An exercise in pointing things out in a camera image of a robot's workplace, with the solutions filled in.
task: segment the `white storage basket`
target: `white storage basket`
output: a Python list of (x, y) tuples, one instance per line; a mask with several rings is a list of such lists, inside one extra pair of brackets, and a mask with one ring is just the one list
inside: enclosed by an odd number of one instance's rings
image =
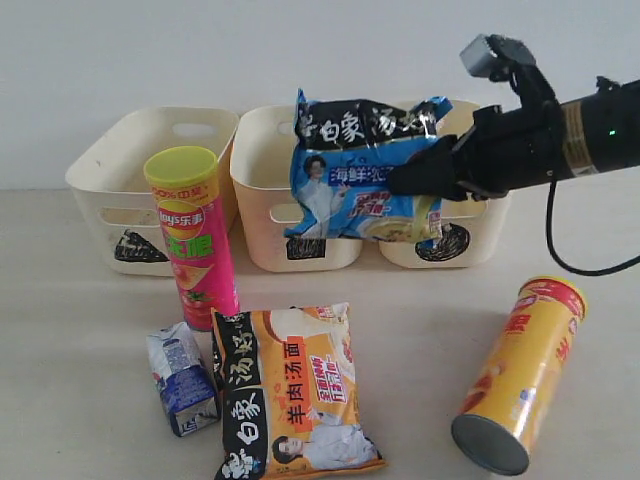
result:
[[(473, 125), (478, 105), (453, 101), (454, 108), (438, 125), (438, 135), (461, 135)], [(411, 107), (410, 103), (399, 105)], [(470, 267), (488, 260), (502, 231), (510, 197), (475, 202), (443, 201), (444, 238), (435, 249), (420, 244), (380, 242), (380, 252), (389, 261), (405, 268)]]
[(66, 173), (103, 260), (135, 275), (173, 275), (166, 259), (155, 204), (142, 167), (164, 149), (196, 145), (219, 158), (219, 184), (227, 228), (237, 214), (229, 175), (238, 115), (215, 108), (160, 107), (121, 119)]
[(231, 155), (249, 255), (270, 272), (335, 270), (352, 263), (361, 240), (292, 240), (285, 228), (302, 220), (291, 195), (289, 170), (296, 137), (293, 106), (261, 107), (243, 115)]

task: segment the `printed man photo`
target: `printed man photo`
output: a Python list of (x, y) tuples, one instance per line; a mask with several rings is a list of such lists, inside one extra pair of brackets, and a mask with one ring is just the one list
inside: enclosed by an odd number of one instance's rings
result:
[(309, 181), (300, 189), (298, 198), (315, 217), (316, 223), (302, 234), (302, 238), (327, 238), (329, 220), (340, 211), (349, 187), (342, 186), (334, 194), (333, 189), (322, 181), (327, 162), (320, 155), (313, 155), (304, 162), (304, 171)]
[(342, 425), (337, 415), (313, 408), (309, 418), (322, 422), (314, 427), (309, 441), (282, 435), (273, 442), (273, 458), (278, 463), (304, 457), (316, 470), (337, 470), (356, 468), (379, 458), (378, 450), (364, 436), (360, 425)]

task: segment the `yellow chips can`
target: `yellow chips can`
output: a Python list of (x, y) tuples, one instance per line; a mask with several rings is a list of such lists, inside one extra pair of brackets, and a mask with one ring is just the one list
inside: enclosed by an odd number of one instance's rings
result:
[(454, 441), (476, 464), (500, 475), (527, 470), (586, 311), (584, 296), (566, 280), (535, 277), (520, 289), (451, 426)]

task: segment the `basket handle hole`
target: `basket handle hole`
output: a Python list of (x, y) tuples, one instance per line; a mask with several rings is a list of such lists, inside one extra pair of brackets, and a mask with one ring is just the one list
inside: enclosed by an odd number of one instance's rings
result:
[(295, 224), (300, 223), (304, 215), (297, 203), (284, 203), (271, 207), (269, 216), (275, 223)]
[(160, 225), (158, 214), (154, 210), (101, 208), (98, 214), (107, 225), (125, 227), (157, 227)]
[(292, 122), (279, 123), (278, 133), (281, 135), (293, 135), (293, 123)]
[(206, 123), (176, 123), (171, 127), (173, 133), (184, 138), (213, 137), (217, 129)]

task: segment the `white tabletop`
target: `white tabletop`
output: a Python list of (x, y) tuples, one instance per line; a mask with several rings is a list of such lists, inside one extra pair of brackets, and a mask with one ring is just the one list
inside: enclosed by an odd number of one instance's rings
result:
[[(640, 172), (623, 173), (561, 185), (556, 236), (568, 260), (603, 267), (639, 253)], [(497, 253), (471, 269), (405, 271), (371, 244), (344, 270), (269, 274), (236, 225), (244, 309), (351, 303), (362, 424), (390, 463), (367, 478), (491, 478), (449, 426), (519, 286), (537, 274), (573, 280), (590, 313), (522, 478), (636, 476), (640, 267), (564, 275), (544, 244), (545, 195), (517, 192)], [(145, 335), (180, 320), (173, 280), (104, 266), (67, 191), (0, 192), (0, 240), (0, 478), (211, 479), (221, 424), (174, 437), (149, 372)], [(208, 335), (198, 340), (208, 357)]]

